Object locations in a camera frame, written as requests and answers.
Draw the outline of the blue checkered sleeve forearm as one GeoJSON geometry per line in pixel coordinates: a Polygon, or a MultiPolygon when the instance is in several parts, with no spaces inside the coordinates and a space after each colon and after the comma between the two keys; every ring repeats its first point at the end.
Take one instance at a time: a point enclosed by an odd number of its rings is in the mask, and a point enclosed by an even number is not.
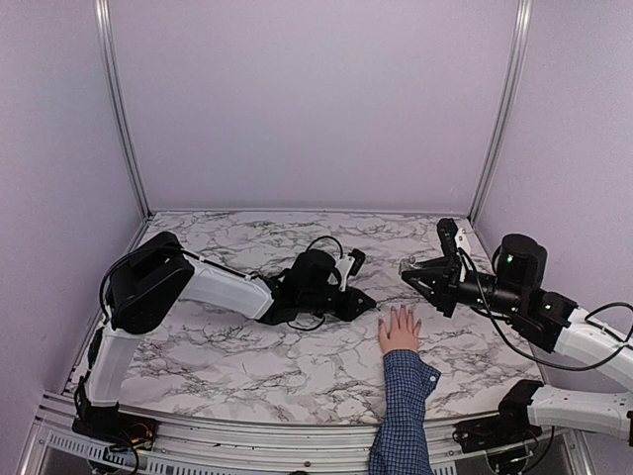
{"type": "Polygon", "coordinates": [[[384,357],[386,413],[370,449],[370,474],[430,474],[426,400],[441,373],[411,350],[384,357]]]}

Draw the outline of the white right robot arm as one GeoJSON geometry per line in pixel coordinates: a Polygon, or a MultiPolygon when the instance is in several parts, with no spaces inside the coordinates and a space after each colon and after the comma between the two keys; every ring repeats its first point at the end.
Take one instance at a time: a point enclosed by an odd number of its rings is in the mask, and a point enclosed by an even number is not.
{"type": "Polygon", "coordinates": [[[450,219],[437,228],[442,256],[414,257],[399,272],[444,317],[469,307],[493,325],[505,322],[529,343],[573,358],[573,371],[596,370],[623,387],[621,393],[572,391],[538,380],[518,381],[501,399],[497,414],[457,424],[463,451],[492,448],[539,435],[544,427],[574,428],[632,439],[632,335],[611,329],[595,312],[542,289],[546,249],[521,234],[503,237],[493,273],[477,270],[464,232],[450,219]]]}

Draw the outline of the person's hand with long nails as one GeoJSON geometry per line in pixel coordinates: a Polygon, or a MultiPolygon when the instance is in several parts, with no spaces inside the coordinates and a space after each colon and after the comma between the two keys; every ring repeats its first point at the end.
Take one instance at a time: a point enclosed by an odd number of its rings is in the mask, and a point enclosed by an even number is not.
{"type": "Polygon", "coordinates": [[[418,353],[421,320],[414,316],[413,308],[400,305],[390,310],[390,322],[379,320],[378,340],[382,354],[394,351],[418,353]]]}

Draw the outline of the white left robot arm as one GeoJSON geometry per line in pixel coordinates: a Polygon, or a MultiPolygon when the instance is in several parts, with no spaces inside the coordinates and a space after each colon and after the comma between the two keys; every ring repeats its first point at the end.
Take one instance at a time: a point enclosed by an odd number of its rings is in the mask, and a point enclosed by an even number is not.
{"type": "Polygon", "coordinates": [[[348,282],[365,258],[358,249],[333,257],[309,246],[291,267],[262,275],[196,255],[171,232],[152,237],[112,264],[100,284],[105,323],[91,342],[77,389],[81,406],[89,408],[85,422],[105,440],[124,433],[125,419],[115,410],[138,342],[178,301],[201,302],[267,326],[290,323],[299,314],[352,322],[377,306],[348,282]]]}

